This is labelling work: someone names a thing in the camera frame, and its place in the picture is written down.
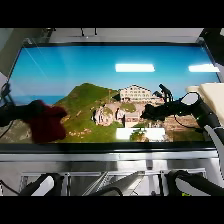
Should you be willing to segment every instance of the hill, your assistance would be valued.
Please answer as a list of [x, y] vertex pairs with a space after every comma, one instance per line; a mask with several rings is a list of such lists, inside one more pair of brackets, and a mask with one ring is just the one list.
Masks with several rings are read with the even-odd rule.
[[[110, 91], [110, 98], [118, 94]], [[62, 106], [68, 112], [64, 119], [67, 137], [57, 142], [114, 142], [116, 129], [122, 127], [117, 122], [110, 126], [97, 126], [91, 120], [94, 110], [109, 101], [109, 89], [84, 83], [76, 86], [65, 98], [55, 105]]]

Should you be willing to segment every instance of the cream-colored object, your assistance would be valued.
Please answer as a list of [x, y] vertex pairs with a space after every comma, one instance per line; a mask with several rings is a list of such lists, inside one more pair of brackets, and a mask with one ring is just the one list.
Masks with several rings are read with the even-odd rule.
[[189, 86], [187, 92], [197, 92], [224, 125], [224, 83], [205, 83]]

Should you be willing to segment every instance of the sky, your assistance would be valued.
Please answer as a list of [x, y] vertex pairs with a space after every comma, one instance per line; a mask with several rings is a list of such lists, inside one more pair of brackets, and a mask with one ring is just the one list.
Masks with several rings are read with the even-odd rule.
[[[160, 90], [162, 83], [179, 98], [188, 86], [219, 82], [216, 73], [188, 70], [190, 65], [210, 63], [203, 48], [189, 46], [24, 48], [10, 83], [13, 97], [45, 97], [46, 103], [54, 103], [56, 96], [63, 98], [85, 82], [115, 90], [135, 84], [152, 92]], [[116, 72], [116, 64], [153, 64], [155, 72]]]

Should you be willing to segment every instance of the red cloth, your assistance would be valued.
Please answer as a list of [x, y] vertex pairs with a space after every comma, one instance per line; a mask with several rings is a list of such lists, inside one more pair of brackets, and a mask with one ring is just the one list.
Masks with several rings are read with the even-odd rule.
[[62, 107], [50, 107], [39, 101], [44, 106], [44, 112], [32, 119], [23, 120], [30, 126], [33, 142], [47, 143], [64, 139], [66, 131], [60, 120], [67, 115], [66, 111]]

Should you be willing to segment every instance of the screen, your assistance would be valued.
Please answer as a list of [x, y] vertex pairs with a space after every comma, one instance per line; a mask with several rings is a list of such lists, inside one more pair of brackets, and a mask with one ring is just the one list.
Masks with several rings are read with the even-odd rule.
[[[176, 100], [189, 86], [219, 82], [216, 72], [200, 70], [211, 64], [199, 46], [22, 48], [10, 78], [11, 96], [17, 105], [40, 99], [67, 111], [61, 120], [66, 138], [55, 142], [203, 141], [173, 116], [155, 121], [141, 115], [146, 104], [164, 104], [154, 94], [161, 93], [160, 84]], [[191, 115], [177, 119], [197, 127]], [[29, 127], [15, 121], [1, 142], [32, 142]]]

